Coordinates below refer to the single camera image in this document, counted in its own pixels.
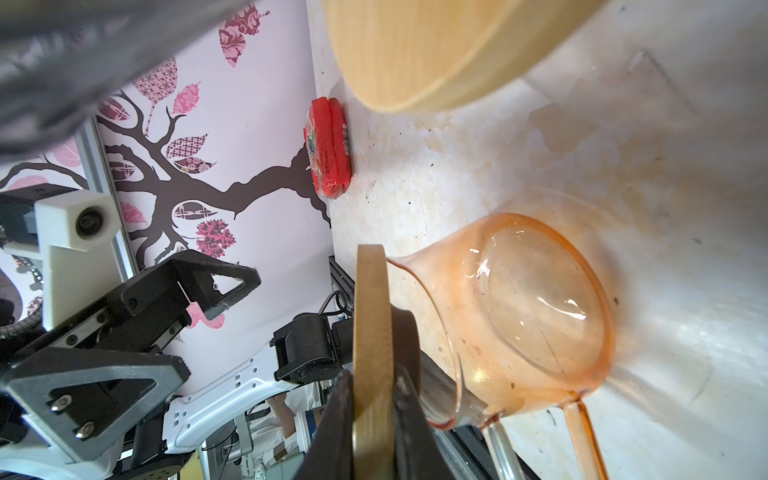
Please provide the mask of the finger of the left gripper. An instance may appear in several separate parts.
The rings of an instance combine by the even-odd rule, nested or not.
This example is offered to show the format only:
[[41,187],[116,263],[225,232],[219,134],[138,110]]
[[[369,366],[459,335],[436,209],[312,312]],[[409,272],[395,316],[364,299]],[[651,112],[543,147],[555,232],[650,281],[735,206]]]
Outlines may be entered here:
[[[228,263],[195,250],[184,250],[170,257],[181,287],[192,302],[196,302],[208,320],[213,320],[246,298],[261,285],[255,268]],[[238,282],[222,293],[215,287],[215,276]]]
[[2,369],[2,391],[48,443],[97,459],[190,377],[179,357],[44,348]]

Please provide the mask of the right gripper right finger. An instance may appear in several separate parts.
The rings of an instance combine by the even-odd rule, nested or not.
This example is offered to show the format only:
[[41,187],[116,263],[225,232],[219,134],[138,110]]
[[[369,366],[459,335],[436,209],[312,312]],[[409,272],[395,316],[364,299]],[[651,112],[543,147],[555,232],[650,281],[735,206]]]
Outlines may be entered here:
[[395,368],[393,401],[397,479],[454,479],[402,365]]

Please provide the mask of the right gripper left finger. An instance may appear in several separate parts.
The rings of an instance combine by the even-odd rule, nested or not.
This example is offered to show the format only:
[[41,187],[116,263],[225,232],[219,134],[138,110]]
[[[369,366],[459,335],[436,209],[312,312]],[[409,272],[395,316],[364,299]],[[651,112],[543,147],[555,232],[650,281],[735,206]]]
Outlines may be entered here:
[[353,375],[342,370],[333,385],[316,436],[294,479],[353,479],[353,421]]

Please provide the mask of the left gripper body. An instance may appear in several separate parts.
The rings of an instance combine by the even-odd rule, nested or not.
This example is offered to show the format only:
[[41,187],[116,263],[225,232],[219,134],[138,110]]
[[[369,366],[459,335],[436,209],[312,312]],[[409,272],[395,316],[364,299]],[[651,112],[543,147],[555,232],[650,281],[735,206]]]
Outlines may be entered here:
[[191,322],[189,290],[122,286],[35,340],[1,369],[24,435],[1,446],[1,476],[160,479],[182,458],[162,438],[167,401],[190,376],[163,349]]

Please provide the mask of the orange glass pitcher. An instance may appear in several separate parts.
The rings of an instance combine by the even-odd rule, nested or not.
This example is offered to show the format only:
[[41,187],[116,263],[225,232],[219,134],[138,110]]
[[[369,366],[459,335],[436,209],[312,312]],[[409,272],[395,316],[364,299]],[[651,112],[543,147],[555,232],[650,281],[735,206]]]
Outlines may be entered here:
[[558,407],[582,476],[607,477],[583,400],[610,372],[615,328],[595,271],[563,235],[497,213],[389,265],[419,328],[430,424],[479,428],[498,475],[516,479],[502,420]]

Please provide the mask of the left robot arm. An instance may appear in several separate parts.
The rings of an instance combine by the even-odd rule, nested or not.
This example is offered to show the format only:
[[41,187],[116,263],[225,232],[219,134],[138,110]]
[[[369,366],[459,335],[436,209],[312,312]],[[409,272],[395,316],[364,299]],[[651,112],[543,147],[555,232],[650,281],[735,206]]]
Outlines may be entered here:
[[165,347],[197,305],[214,318],[260,284],[256,270],[194,250],[76,303],[1,365],[1,470],[38,479],[159,478],[219,427],[278,394],[334,378],[353,323],[303,313],[184,397],[190,372]]

